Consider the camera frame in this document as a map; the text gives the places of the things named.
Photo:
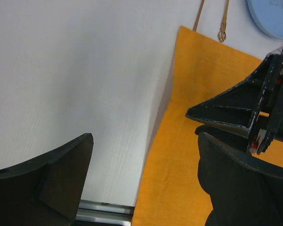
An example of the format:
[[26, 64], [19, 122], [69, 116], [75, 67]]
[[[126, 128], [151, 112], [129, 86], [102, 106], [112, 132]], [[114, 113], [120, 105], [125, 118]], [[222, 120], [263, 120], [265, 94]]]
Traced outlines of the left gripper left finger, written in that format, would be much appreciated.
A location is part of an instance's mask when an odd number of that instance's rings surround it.
[[0, 169], [0, 226], [70, 226], [93, 149], [85, 133], [52, 151]]

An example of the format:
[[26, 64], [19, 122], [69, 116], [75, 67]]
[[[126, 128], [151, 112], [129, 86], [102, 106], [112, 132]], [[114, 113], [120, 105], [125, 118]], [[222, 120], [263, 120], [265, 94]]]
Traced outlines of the orange Mickey Mouse cloth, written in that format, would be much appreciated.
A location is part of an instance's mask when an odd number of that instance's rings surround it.
[[180, 27], [134, 226], [283, 226], [283, 46], [258, 60]]

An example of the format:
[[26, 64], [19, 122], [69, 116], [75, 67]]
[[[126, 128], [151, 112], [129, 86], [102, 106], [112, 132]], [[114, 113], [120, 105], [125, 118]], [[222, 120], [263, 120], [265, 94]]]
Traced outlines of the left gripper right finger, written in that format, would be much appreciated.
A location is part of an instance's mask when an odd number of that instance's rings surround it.
[[283, 167], [198, 135], [198, 179], [213, 210], [207, 226], [283, 226]]

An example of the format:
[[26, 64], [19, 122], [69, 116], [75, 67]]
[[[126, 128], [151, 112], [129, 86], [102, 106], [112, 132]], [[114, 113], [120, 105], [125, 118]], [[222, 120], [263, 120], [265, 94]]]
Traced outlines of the rose gold fork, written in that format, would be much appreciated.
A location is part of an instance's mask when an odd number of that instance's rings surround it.
[[198, 10], [198, 13], [197, 13], [197, 17], [196, 17], [196, 20], [195, 20], [195, 23], [194, 23], [194, 26], [193, 26], [194, 32], [197, 30], [198, 23], [199, 23], [199, 20], [200, 20], [200, 16], [201, 16], [201, 13], [202, 13], [202, 9], [203, 9], [203, 6], [204, 6], [204, 2], [205, 2], [205, 0], [201, 0], [199, 10]]

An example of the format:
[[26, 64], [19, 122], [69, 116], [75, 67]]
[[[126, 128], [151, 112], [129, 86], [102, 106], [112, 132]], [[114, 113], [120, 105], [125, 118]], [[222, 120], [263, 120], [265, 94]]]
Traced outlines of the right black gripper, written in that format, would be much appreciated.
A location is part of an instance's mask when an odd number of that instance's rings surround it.
[[274, 139], [283, 142], [283, 46], [237, 85], [189, 108], [186, 117], [249, 137], [251, 154], [264, 153]]

